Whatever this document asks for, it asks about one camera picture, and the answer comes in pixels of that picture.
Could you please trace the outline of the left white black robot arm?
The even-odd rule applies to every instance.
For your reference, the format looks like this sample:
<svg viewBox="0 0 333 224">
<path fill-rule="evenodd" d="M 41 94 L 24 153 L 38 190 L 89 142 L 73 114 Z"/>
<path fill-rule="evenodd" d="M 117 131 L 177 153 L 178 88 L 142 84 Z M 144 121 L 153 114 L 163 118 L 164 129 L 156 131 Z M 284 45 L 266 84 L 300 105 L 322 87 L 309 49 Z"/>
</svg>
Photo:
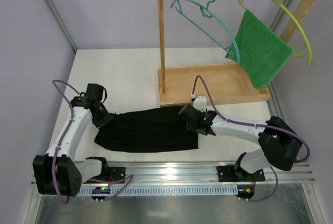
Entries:
<svg viewBox="0 0 333 224">
<path fill-rule="evenodd" d="M 57 195 L 60 198 L 74 197 L 82 183 L 108 175 L 107 160 L 104 157 L 88 157 L 76 165 L 74 157 L 80 140 L 89 125 L 100 129 L 113 118 L 104 101 L 106 89 L 99 84 L 88 84 L 69 105 L 69 115 L 61 133 L 44 155 L 35 156 L 32 166 L 38 192 L 43 195 Z"/>
</svg>

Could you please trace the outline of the black trousers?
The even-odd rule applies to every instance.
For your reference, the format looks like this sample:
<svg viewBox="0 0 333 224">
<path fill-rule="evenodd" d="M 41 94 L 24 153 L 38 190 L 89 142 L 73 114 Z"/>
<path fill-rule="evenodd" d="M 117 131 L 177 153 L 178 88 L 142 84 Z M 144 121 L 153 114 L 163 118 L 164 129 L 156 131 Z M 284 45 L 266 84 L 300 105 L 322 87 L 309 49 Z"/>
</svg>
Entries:
<svg viewBox="0 0 333 224">
<path fill-rule="evenodd" d="M 178 115 L 181 109 L 170 106 L 112 114 L 94 142 L 107 150 L 128 153 L 195 150 L 198 134 L 186 129 L 185 120 Z"/>
</svg>

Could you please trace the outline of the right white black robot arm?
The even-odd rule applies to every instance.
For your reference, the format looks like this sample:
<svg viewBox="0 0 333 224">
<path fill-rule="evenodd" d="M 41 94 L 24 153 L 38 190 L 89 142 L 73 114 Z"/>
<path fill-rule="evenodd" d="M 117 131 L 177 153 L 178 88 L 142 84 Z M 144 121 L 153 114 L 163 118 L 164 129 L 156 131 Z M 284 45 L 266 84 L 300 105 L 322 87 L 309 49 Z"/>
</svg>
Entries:
<svg viewBox="0 0 333 224">
<path fill-rule="evenodd" d="M 233 170 L 239 181 L 249 181 L 264 168 L 275 167 L 290 171 L 296 163 L 302 142 L 289 126 L 278 117 L 267 121 L 245 121 L 219 116 L 217 112 L 197 110 L 186 105 L 179 111 L 186 129 L 202 135 L 225 135 L 250 141 L 260 148 L 244 152 L 236 160 Z"/>
</svg>

